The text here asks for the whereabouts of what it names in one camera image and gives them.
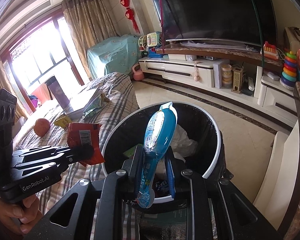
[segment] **trash can rim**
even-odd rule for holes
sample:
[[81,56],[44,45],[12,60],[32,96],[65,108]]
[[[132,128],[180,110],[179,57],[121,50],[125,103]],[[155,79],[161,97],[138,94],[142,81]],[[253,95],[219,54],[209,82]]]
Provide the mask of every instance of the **trash can rim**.
[[[147,109],[147,108],[150,108],[152,106],[157,106],[157,105],[163,105],[165,103],[168,103],[168,102],[171,102],[171,101],[165,101],[165,102],[161,102],[161,103],[155,103],[155,104],[152,104],[152,105],[149,105],[149,106],[145,106],[135,112],[133,112],[132,114],[129,114],[126,118],[124,118],[121,122],[119,122],[116,127],[114,127],[114,129],[111,131],[111,133],[108,135],[106,141],[105,141],[105,144],[102,148],[102,156],[104,157],[105,156],[105,150],[106,150],[106,146],[108,144],[108,141],[110,140],[111,136],[114,134],[114,132],[117,130],[117,128],[122,125],[128,118],[130,118],[132,115],[134,115],[135,113],[138,113],[144,109]],[[193,106],[193,107],[196,107],[197,109],[201,110],[202,112],[204,112],[212,121],[215,129],[216,129],[216,132],[217,132],[217,149],[216,149],[216,154],[214,155],[213,157],[213,160],[209,166],[209,168],[207,169],[207,171],[202,175],[203,178],[207,179],[210,174],[212,173],[213,169],[215,168],[216,164],[217,164],[217,161],[218,161],[218,158],[219,158],[219,154],[220,154],[220,150],[221,150],[221,134],[220,134],[220,130],[219,130],[219,127],[217,125],[217,122],[213,119],[213,117],[211,116],[211,114],[209,114],[205,109],[203,109],[202,107],[200,106],[197,106],[195,104],[191,104],[191,103],[187,103],[187,102],[181,102],[181,101],[172,101],[174,104],[185,104],[185,105],[190,105],[190,106]],[[102,163],[101,164],[102,166],[102,171],[104,173],[105,176],[108,176],[108,173],[106,171],[106,167],[105,167],[105,163]],[[160,197],[160,198],[155,198],[154,199],[154,204],[158,204],[158,203],[166,203],[166,202],[169,202],[169,201],[172,201],[173,198],[171,196],[166,196],[166,197]]]

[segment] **television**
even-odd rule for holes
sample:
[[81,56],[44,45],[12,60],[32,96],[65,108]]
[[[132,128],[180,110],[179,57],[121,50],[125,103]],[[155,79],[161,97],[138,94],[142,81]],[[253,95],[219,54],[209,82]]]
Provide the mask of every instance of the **television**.
[[271,0],[153,0],[161,8],[166,41],[224,40],[263,46],[277,45],[277,25]]

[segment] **human hand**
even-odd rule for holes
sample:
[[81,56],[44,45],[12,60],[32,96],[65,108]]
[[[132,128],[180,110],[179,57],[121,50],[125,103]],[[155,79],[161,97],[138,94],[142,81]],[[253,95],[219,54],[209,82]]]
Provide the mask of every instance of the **human hand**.
[[[22,202],[25,206],[24,209],[17,204],[5,203],[0,198],[0,221],[6,228],[17,235],[27,234],[43,217],[39,211],[39,198],[36,195],[25,198]],[[23,223],[20,228],[12,218],[20,219]]]

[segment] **window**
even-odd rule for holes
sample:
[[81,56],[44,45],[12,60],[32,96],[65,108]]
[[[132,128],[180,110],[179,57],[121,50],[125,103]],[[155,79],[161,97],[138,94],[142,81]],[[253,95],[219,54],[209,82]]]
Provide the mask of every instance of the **window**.
[[62,16],[51,17],[31,32],[10,50],[10,56],[14,73],[27,94],[53,75],[68,97],[89,81]]

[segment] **blue plastic package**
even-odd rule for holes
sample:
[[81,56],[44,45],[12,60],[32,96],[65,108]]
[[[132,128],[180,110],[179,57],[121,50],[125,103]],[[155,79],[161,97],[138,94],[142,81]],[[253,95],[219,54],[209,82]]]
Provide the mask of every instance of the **blue plastic package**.
[[160,159],[166,153],[178,120],[177,111],[172,102],[160,106],[148,122],[145,134],[144,151],[145,161],[143,164],[140,191],[136,201],[142,208],[149,208],[154,201],[152,183],[155,170]]

